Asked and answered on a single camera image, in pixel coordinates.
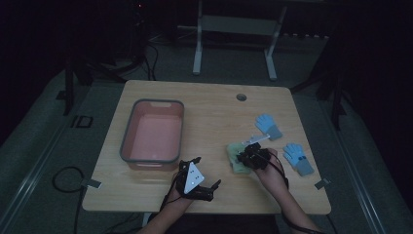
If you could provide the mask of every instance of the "plastic bin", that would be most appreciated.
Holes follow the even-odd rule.
[[[138,100],[133,105],[122,142],[122,159],[134,170],[176,169],[183,114],[184,105],[179,100]]]

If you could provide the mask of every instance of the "dark background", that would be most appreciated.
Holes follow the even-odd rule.
[[[231,10],[233,2],[209,5],[206,10],[273,17],[268,8],[262,8],[266,1],[255,2],[253,8],[248,1],[237,1],[241,4],[237,11]],[[137,22],[156,26],[174,40],[176,26],[196,25],[198,11],[196,1],[189,0],[6,0],[0,4],[2,143],[48,82],[64,68],[68,56],[87,54],[113,63],[114,57],[125,55],[125,41],[136,33],[131,29]],[[330,37],[319,67],[323,70],[342,64],[344,89],[410,210],[412,9],[410,1],[402,0],[290,4],[282,27],[289,35]],[[137,54],[144,53],[142,45],[134,47]]]

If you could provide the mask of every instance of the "table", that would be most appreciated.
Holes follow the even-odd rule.
[[[246,95],[245,101],[237,100]],[[102,182],[89,188],[83,207],[87,211],[157,212],[169,190],[174,172],[134,171],[120,157],[120,147],[131,114],[140,98],[177,99],[184,103],[181,142],[182,160],[202,157],[197,167],[205,176],[202,186],[222,179],[211,202],[196,201],[191,214],[274,214],[280,207],[262,187],[254,173],[235,175],[229,165],[226,146],[260,135],[255,117],[268,113],[277,121],[283,137],[261,141],[280,153],[289,190],[307,214],[328,214],[331,210],[324,188],[317,190],[319,170],[306,138],[292,95],[287,88],[159,81],[129,81],[119,100],[92,179]],[[282,157],[289,142],[303,145],[312,175],[301,177]]]

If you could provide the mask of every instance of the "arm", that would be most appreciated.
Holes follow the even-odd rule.
[[[270,152],[277,156],[275,149],[269,148]],[[281,164],[275,157],[271,157],[270,161],[279,169],[282,168]],[[297,226],[307,229],[319,231],[317,226],[312,220],[304,213],[300,205],[295,201],[294,197],[288,191],[285,182],[280,175],[271,165],[268,165],[265,170],[256,170],[264,187],[270,192],[270,194],[276,199],[282,208],[282,212],[285,217]],[[292,229],[292,233],[302,233],[298,230]]]
[[[142,229],[138,234],[161,234],[165,233],[191,206],[192,200],[179,198],[180,195],[175,188],[168,196],[168,202],[164,208]]]

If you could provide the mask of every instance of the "blue glove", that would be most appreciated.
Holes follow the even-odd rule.
[[[301,144],[288,143],[284,148],[283,156],[291,164],[291,167],[295,169],[300,158],[306,157]]]
[[[297,170],[300,176],[305,176],[314,172],[314,169],[311,167],[310,162],[304,154],[301,144],[288,143],[283,150],[285,151],[283,153],[284,158],[293,169]]]
[[[255,119],[255,126],[266,135],[270,136],[270,140],[275,140],[282,137],[282,132],[277,128],[273,116],[262,114]]]

